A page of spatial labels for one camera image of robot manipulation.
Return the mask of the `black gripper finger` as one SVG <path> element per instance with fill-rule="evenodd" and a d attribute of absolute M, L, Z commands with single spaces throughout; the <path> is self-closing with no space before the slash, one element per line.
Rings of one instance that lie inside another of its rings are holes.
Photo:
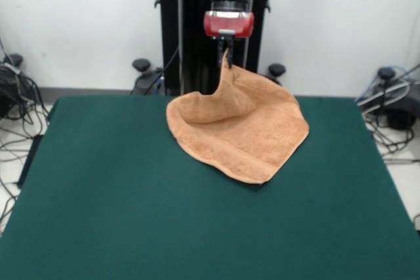
<path fill-rule="evenodd" d="M 234 38 L 227 37 L 226 44 L 227 44 L 226 60 L 228 62 L 228 67 L 231 68 L 233 65 Z"/>
<path fill-rule="evenodd" d="M 217 40 L 217 67 L 218 69 L 222 68 L 225 51 L 226 51 L 226 39 L 218 39 Z"/>

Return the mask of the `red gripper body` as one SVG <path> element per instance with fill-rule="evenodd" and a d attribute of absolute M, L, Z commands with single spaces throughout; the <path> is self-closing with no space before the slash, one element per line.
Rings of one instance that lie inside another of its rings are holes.
<path fill-rule="evenodd" d="M 208 37 L 249 38 L 255 17 L 252 12 L 207 11 L 203 23 Z"/>

